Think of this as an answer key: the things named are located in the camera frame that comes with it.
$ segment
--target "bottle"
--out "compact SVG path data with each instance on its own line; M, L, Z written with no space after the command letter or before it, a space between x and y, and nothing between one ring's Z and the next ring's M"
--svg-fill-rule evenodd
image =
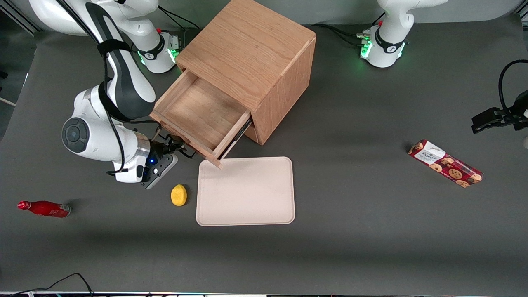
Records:
M71 208L65 204L58 204L49 201L20 201L18 203L19 209L29 210L30 212L39 216L48 216L56 218L64 218L70 214Z

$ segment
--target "table surface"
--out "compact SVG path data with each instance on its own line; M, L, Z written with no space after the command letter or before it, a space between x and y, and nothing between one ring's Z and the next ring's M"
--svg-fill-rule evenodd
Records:
M347 26L360 32L365 26ZM153 189L118 183L111 164L68 152L73 99L103 76L88 38L37 36L30 74L0 146L0 290L47 286L73 272L96 291L278 294L528 295L526 131L473 135L498 106L497 80L528 57L518 16L417 24L389 69L358 59L324 28L310 86L264 146L244 137L229 157L287 156L289 225L201 227L200 157L181 157ZM178 77L146 73L160 96ZM526 66L505 77L508 104ZM138 127L151 136L153 125ZM484 173L463 189L406 154L426 138ZM171 204L183 183L189 201ZM16 208L69 202L66 219ZM84 290L68 280L56 290Z

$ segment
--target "yellow sponge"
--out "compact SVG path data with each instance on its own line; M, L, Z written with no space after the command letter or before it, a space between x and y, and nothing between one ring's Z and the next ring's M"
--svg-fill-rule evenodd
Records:
M184 206L187 202L187 190L182 184L177 184L171 191L172 204Z

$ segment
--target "red cookie box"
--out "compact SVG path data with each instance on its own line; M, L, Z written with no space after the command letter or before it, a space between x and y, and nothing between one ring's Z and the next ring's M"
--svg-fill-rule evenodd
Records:
M447 154L425 139L415 144L409 151L409 155L456 182L462 188L467 188L482 180L481 171Z

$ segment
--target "wood grain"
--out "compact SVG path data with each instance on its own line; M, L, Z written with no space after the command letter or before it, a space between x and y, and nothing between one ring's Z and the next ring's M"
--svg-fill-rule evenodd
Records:
M308 87L315 50L315 37L291 64L284 76L266 96L256 112L252 112L258 143L263 145L282 119Z
M232 0L176 62L253 112L314 37L252 0Z
M244 135L249 137L254 142L259 143L259 137L257 136L257 131L255 131L255 125L254 124L251 124L248 127L248 129L246 130Z
M250 117L251 113L249 112L249 110L246 110L246 112L242 114L240 119L233 125L231 130L229 130L229 132L225 135L224 139L216 146L213 152L213 156L215 156L216 158L220 157L220 155L228 147L233 138L237 135L240 129L242 129L242 127L249 120Z
M185 70L156 103L150 116L218 166L217 155L222 153L218 151L231 142L250 113L215 86Z

